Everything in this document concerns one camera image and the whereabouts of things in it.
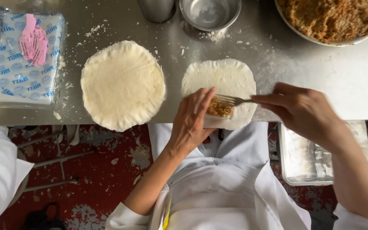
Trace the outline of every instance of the hand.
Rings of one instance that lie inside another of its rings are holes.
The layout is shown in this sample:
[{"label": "hand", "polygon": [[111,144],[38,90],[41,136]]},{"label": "hand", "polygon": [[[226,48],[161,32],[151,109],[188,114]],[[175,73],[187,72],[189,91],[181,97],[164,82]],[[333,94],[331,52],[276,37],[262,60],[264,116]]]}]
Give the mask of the hand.
[{"label": "hand", "polygon": [[321,92],[278,82],[272,94],[251,98],[278,115],[287,128],[329,151],[338,151],[353,141],[350,130]]},{"label": "hand", "polygon": [[215,130],[214,128],[204,129],[204,115],[215,91],[215,87],[210,90],[201,88],[182,99],[172,125],[171,138],[166,146],[173,154],[185,158]]}]

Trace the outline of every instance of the stainless steel table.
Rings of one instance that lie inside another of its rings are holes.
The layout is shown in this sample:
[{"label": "stainless steel table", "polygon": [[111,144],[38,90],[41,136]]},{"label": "stainless steel table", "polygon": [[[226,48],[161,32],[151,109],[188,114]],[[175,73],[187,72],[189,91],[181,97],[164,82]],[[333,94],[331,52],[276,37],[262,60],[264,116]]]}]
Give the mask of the stainless steel table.
[{"label": "stainless steel table", "polygon": [[[173,121],[189,64],[225,58],[251,68],[258,94],[283,81],[325,92],[343,119],[368,119],[368,39],[340,48],[306,41],[282,21],[272,0],[243,1],[237,21],[213,35],[190,28],[179,10],[168,22],[146,21],[134,0],[45,0],[44,11],[60,11],[67,21],[69,36],[62,50],[66,66],[59,72],[65,76],[54,109],[62,119],[47,110],[0,109],[0,125],[92,124],[82,101],[82,67],[98,50],[123,40],[149,49],[166,78],[167,99],[150,122]],[[101,27],[87,37],[97,25]],[[253,120],[279,118],[258,108]]]}]

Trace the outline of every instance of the plastic bag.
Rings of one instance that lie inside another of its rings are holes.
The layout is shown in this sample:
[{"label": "plastic bag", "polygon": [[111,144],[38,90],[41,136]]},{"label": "plastic bag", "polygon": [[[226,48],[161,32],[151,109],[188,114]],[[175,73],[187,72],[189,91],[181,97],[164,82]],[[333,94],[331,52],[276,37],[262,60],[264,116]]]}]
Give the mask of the plastic bag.
[{"label": "plastic bag", "polygon": [[19,45],[25,16],[0,10],[0,108],[51,109],[64,18],[58,12],[34,13],[36,25],[46,31],[48,45],[44,64],[33,66],[31,60],[24,60]]}]

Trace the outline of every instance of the red floor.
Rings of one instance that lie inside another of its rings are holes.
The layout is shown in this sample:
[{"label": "red floor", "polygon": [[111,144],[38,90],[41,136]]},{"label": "red floor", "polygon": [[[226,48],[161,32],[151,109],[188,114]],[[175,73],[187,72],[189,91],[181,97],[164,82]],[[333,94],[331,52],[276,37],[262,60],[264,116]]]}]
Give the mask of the red floor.
[{"label": "red floor", "polygon": [[[34,131],[11,129],[9,137],[15,144],[37,139],[51,133],[50,126],[40,126]],[[69,230],[104,229],[106,217],[123,201],[153,160],[147,125],[135,126],[123,133],[110,131],[98,125],[80,126],[80,144],[70,146],[66,139],[55,144],[52,139],[21,149],[27,161],[38,163],[60,156],[82,153],[95,149],[92,154],[63,162],[66,180],[79,178],[77,183],[29,191],[0,216],[0,230],[19,229],[27,213],[39,210],[47,203],[60,205],[59,218],[66,220]],[[291,187],[281,179],[280,165],[272,169],[289,195],[299,206],[332,218],[336,198],[331,186]],[[60,163],[33,169],[27,187],[46,185],[63,180]]]}]

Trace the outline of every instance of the metal bowl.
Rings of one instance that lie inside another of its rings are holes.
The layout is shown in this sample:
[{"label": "metal bowl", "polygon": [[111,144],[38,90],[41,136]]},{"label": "metal bowl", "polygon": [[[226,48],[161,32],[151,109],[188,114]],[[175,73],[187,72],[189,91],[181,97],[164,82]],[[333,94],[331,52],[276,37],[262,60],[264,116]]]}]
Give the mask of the metal bowl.
[{"label": "metal bowl", "polygon": [[241,11],[241,0],[180,0],[183,17],[193,27],[215,31],[230,26]]},{"label": "metal bowl", "polygon": [[306,40],[309,40],[311,42],[314,42],[316,44],[324,45],[324,46],[330,46],[330,47],[345,47],[345,46],[349,46],[349,45],[359,44],[360,42],[368,39],[368,35],[367,35],[367,36],[363,36],[363,37],[358,37],[358,38],[355,38],[355,39],[351,39],[351,40],[348,40],[348,41],[323,43],[323,42],[321,42],[321,41],[319,41],[317,39],[313,39],[311,37],[306,36],[305,34],[302,34],[299,30],[297,30],[295,27],[293,27],[289,23],[289,21],[286,19],[286,17],[284,16],[283,11],[282,11],[282,8],[278,4],[278,0],[275,0],[275,5],[276,5],[276,8],[278,9],[278,12],[279,12],[280,16],[285,21],[285,23],[289,26],[289,28],[291,28],[293,31],[295,31],[302,38],[304,38]]}]

